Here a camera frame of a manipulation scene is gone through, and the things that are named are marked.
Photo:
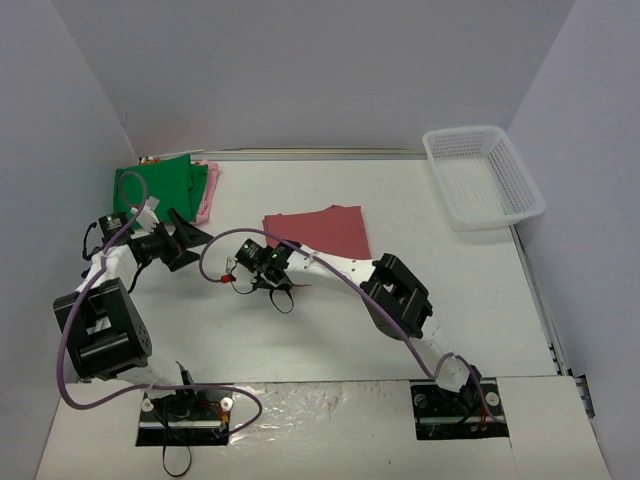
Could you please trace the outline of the red t shirt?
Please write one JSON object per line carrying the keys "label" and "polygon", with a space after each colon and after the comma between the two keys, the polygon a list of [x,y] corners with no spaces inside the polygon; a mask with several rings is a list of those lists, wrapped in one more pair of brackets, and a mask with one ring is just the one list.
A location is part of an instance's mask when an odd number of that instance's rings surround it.
{"label": "red t shirt", "polygon": [[262,226],[266,232],[311,250],[356,260],[371,259],[360,206],[332,205],[316,212],[267,215]]}

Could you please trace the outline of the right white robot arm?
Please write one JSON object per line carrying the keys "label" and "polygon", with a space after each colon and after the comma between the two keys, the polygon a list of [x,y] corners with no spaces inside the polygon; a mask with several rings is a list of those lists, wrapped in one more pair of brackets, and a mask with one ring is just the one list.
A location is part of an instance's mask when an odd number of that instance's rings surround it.
{"label": "right white robot arm", "polygon": [[297,242],[271,247],[248,239],[229,273],[271,295],[313,286],[359,297],[378,331],[403,343],[425,377],[444,392],[450,410],[465,413],[485,402],[480,374],[450,347],[434,318],[428,289],[397,256],[355,259]]}

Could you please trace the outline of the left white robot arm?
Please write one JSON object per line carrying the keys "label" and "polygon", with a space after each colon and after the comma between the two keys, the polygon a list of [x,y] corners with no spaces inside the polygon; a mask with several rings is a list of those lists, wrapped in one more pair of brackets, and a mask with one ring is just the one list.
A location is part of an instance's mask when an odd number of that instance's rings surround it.
{"label": "left white robot arm", "polygon": [[129,390],[147,390],[151,397],[165,397],[165,406],[179,418],[195,415],[201,393],[180,363],[163,365],[152,355],[152,341],[130,296],[140,273],[159,260],[170,271],[199,261],[196,248],[211,235],[169,211],[174,230],[167,231],[148,207],[112,213],[96,222],[103,245],[91,256],[82,284],[56,299],[53,311],[61,329],[56,381],[65,403],[76,409],[83,404],[70,396],[65,383],[64,361],[69,359],[83,380],[119,379]]}

